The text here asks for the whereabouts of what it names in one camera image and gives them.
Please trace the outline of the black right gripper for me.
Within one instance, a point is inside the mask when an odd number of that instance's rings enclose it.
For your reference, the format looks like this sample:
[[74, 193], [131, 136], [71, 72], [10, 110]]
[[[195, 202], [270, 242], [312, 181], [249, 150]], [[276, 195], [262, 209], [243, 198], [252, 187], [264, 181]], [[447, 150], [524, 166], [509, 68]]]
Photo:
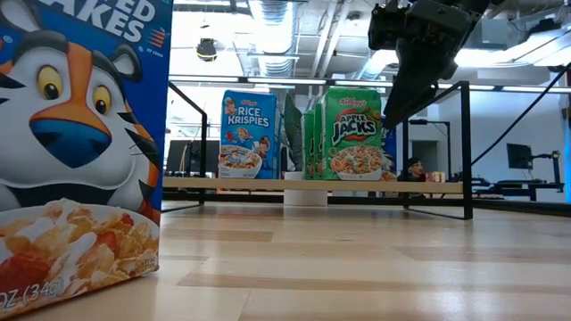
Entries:
[[482, 0], [410, 0], [402, 10], [400, 68], [385, 106], [387, 128], [420, 111], [438, 81], [453, 76], [455, 58], [482, 18]]

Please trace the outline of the black computer monitor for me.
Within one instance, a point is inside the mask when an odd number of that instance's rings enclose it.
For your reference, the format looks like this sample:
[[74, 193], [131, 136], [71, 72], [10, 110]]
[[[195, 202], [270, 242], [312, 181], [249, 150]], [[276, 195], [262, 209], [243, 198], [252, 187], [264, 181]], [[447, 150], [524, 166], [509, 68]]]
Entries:
[[214, 173], [219, 166], [219, 141], [207, 140], [205, 152], [202, 152], [202, 141], [171, 140], [166, 161], [166, 171], [184, 176], [199, 175], [202, 156], [205, 156], [205, 172]]
[[532, 169], [532, 149], [524, 144], [507, 144], [510, 169]]

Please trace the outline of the black desk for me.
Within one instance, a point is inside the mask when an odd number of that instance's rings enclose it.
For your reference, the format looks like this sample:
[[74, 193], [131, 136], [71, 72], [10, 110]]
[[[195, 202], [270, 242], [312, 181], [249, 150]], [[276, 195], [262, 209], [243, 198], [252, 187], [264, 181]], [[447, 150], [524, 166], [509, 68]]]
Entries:
[[541, 179], [502, 180], [483, 188], [475, 189], [473, 193], [478, 197], [482, 195], [527, 197], [531, 202], [536, 202], [538, 190], [552, 189], [557, 193], [563, 193], [564, 186], [560, 182], [547, 182]]

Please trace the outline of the wooden shelf with black frame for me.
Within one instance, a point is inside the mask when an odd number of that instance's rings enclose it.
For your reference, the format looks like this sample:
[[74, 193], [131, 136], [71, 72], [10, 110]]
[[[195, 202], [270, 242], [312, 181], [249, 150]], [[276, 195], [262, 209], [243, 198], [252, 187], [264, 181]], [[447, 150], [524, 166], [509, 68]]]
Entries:
[[429, 215], [429, 207], [461, 207], [461, 220], [471, 220], [474, 217], [474, 200], [472, 196], [472, 155], [471, 155], [471, 125], [470, 125], [470, 89], [467, 81], [459, 81], [435, 97], [439, 100], [452, 91], [460, 91], [461, 100], [461, 160], [463, 180], [460, 183], [413, 182], [403, 181], [359, 181], [359, 180], [303, 180], [303, 179], [272, 179], [258, 180], [246, 178], [207, 178], [202, 172], [199, 177], [166, 176], [162, 186], [170, 189], [196, 190], [196, 200], [200, 206], [208, 200], [214, 202], [235, 202], [237, 198], [230, 195], [211, 195], [209, 189], [228, 190], [262, 190], [262, 191], [352, 191], [352, 192], [388, 192], [399, 193], [400, 198], [363, 198], [357, 200], [349, 197], [335, 197], [333, 204], [362, 204], [362, 205], [401, 205], [405, 210]]

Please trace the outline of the person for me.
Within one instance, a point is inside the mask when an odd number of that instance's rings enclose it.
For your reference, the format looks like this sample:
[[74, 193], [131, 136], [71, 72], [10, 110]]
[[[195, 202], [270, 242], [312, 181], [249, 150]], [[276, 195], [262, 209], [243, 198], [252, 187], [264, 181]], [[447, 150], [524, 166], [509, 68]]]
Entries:
[[398, 181], [426, 182], [426, 173], [423, 170], [422, 160], [411, 157], [407, 161], [407, 168], [397, 177]]

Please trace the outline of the Rice Krispies cereal box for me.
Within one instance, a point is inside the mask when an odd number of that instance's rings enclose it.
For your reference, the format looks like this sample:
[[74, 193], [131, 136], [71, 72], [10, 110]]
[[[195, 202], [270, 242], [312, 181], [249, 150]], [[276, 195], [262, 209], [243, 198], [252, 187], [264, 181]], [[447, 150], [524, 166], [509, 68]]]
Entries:
[[277, 97], [228, 90], [221, 110], [219, 176], [279, 178], [281, 114]]

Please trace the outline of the black metal table frame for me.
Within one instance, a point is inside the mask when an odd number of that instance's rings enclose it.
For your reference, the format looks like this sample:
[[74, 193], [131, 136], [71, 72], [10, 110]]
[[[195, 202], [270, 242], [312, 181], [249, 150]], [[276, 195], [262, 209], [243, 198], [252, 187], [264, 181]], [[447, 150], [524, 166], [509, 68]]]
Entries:
[[[441, 198], [410, 198], [410, 193], [412, 192], [396, 192], [402, 193], [401, 198], [373, 198], [373, 197], [345, 197], [345, 196], [332, 196], [327, 198], [326, 204], [334, 204], [334, 205], [401, 205], [405, 210], [411, 210], [421, 213], [426, 213], [429, 215], [447, 217], [447, 218], [456, 218], [456, 219], [464, 219], [470, 220], [473, 219], [473, 209], [484, 209], [484, 210], [504, 210], [504, 211], [513, 211], [513, 212], [524, 212], [524, 213], [534, 213], [538, 215], [551, 215], [557, 217], [566, 217], [571, 218], [571, 205], [564, 204], [564, 203], [547, 203], [547, 202], [536, 202], [536, 201], [529, 201], [529, 202], [516, 202], [516, 201], [502, 201], [502, 200], [494, 200], [494, 199], [482, 199], [482, 198], [474, 198], [472, 196], [472, 171], [471, 168], [474, 164], [476, 164], [481, 158], [483, 158], [492, 148], [497, 145], [507, 134], [508, 132], [513, 129], [513, 127], [530, 111], [532, 108], [541, 101], [541, 99], [546, 94], [561, 94], [555, 93], [555, 89], [565, 89], [569, 90], [564, 91], [563, 94], [571, 93], [570, 86], [563, 86], [555, 88], [554, 85], [562, 78], [566, 73], [571, 69], [571, 62], [567, 64], [565, 67], [562, 67], [560, 73], [549, 83], [548, 86], [543, 87], [541, 93], [537, 96], [537, 98], [524, 110], [520, 116], [514, 120], [514, 122], [503, 132], [496, 141], [490, 145], [488, 149], [482, 152], [476, 159], [471, 160], [471, 129], [469, 128], [469, 116], [470, 116], [470, 84], [466, 80], [461, 80], [453, 85], [450, 85], [445, 90], [443, 84], [441, 86], [434, 85], [434, 88], [431, 89], [433, 94], [432, 98], [423, 102], [418, 107], [422, 106], [422, 109], [425, 109], [431, 103], [437, 103], [438, 101], [442, 100], [447, 95], [450, 95], [452, 92], [459, 90], [460, 91], [460, 115], [461, 115], [461, 139], [462, 139], [462, 181], [461, 183], [451, 183], [452, 185], [459, 185], [461, 187], [461, 199], [446, 199], [444, 195], [447, 193], [452, 194], [452, 192], [442, 193]], [[203, 119], [201, 123], [201, 128], [204, 129], [201, 133], [201, 163], [205, 165], [205, 153], [206, 153], [206, 134], [205, 130], [207, 127], [206, 123], [206, 113], [202, 110], [198, 105], [192, 101], [187, 95], [185, 95], [179, 88], [172, 82], [169, 82], [169, 88], [172, 89], [177, 95], [179, 95], [186, 103], [188, 103], [192, 108], [202, 114]], [[163, 212], [170, 212], [174, 210], [185, 210], [196, 208], [204, 205], [204, 202], [207, 201], [206, 196], [212, 196], [213, 198], [208, 199], [210, 201], [220, 201], [220, 202], [239, 202], [237, 196], [240, 195], [214, 195], [214, 194], [207, 194], [205, 190], [207, 188], [213, 187], [191, 187], [190, 185], [186, 187], [183, 185], [182, 187], [177, 188], [191, 188], [195, 189], [198, 192], [195, 196], [197, 197], [198, 205], [189, 205], [185, 207], [178, 207], [173, 208], [170, 210], [163, 210]], [[453, 206], [461, 206], [464, 209], [463, 217], [454, 217], [450, 215], [444, 214], [437, 214], [435, 212], [426, 211], [426, 210], [415, 210], [410, 209], [410, 205], [415, 206], [446, 206], [446, 207], [453, 207]]]

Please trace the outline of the black dome ceiling lamp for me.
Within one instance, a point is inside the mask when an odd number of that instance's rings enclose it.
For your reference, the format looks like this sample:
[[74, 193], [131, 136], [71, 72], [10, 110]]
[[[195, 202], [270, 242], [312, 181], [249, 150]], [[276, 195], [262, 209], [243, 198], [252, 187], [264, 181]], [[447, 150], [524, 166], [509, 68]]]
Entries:
[[213, 38], [201, 38], [196, 47], [196, 56], [203, 62], [214, 62], [218, 58], [218, 52]]

